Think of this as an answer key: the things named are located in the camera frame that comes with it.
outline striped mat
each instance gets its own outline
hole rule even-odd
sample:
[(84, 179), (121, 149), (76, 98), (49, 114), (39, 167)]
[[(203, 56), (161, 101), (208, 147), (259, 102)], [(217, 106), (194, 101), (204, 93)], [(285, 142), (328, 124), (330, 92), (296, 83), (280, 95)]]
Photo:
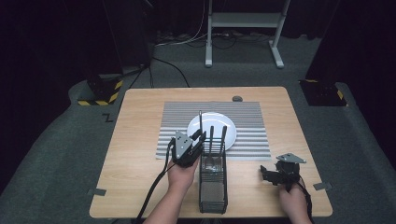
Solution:
[(165, 102), (156, 152), (164, 159), (166, 149), (176, 131), (187, 134), (190, 121), (199, 111), (227, 116), (236, 127), (235, 143), (226, 151), (227, 160), (270, 161), (267, 133), (259, 102)]

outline black wire basket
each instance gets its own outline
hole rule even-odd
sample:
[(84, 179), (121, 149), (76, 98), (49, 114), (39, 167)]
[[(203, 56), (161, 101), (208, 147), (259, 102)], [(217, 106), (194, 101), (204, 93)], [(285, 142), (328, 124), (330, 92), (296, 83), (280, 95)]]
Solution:
[(205, 141), (200, 160), (199, 208), (201, 213), (224, 214), (228, 205), (224, 142), (214, 138), (211, 150), (209, 146)]

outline dark background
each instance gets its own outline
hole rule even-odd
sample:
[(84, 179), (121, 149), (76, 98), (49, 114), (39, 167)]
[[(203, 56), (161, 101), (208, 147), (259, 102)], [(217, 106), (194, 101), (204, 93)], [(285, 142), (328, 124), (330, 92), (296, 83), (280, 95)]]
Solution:
[[(193, 33), (202, 16), (202, 1), (197, 0), (151, 1), (155, 8), (143, 6), (144, 12), (136, 11), (140, 8), (137, 0), (117, 1), (118, 6), (107, 5), (110, 2), (0, 3), (1, 190), (37, 137), (74, 103), (68, 97), (73, 85), (99, 74), (122, 74), (125, 67), (149, 63), (147, 26), (175, 35)], [(252, 0), (240, 5), (240, 1), (229, 0), (223, 7), (221, 1), (216, 2), (214, 10), (223, 11), (276, 11), (283, 4)], [(337, 3), (292, 0), (282, 35), (323, 38), (306, 77), (345, 82), (394, 164), (394, 3)]]

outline metal rack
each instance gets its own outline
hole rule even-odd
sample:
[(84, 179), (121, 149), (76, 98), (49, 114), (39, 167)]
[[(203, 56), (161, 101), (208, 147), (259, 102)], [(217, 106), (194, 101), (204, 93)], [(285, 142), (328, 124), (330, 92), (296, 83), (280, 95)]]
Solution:
[[(209, 142), (205, 142), (200, 160), (199, 208), (201, 213), (224, 214), (227, 210), (227, 167), (224, 144), (214, 139), (209, 154)], [(207, 167), (205, 160), (214, 158), (214, 165)]]
[(231, 12), (213, 12), (212, 1), (209, 0), (208, 18), (207, 18), (207, 40), (205, 66), (211, 67), (212, 60), (212, 28), (213, 27), (266, 27), (276, 28), (274, 40), (268, 43), (273, 53), (276, 66), (283, 68), (282, 58), (280, 57), (277, 44), (282, 32), (283, 24), (286, 19), (290, 0), (285, 0), (282, 12), (279, 13), (231, 13)]

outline white shelf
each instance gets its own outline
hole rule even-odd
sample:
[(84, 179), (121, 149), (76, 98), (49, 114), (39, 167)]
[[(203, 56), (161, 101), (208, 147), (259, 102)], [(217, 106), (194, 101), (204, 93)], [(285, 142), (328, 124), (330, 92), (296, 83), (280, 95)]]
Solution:
[(290, 0), (285, 1), (282, 12), (280, 13), (243, 13), (243, 12), (213, 12), (212, 1), (209, 0), (209, 9), (207, 13), (207, 40), (205, 66), (213, 65), (212, 58), (212, 28), (213, 27), (267, 27), (276, 28), (274, 40), (269, 41), (270, 49), (273, 53), (276, 67), (283, 68), (285, 64), (282, 62), (277, 43), (280, 33), (282, 32), (283, 23), (289, 8)]
[(279, 23), (280, 13), (218, 13), (212, 14), (212, 27), (272, 27)]

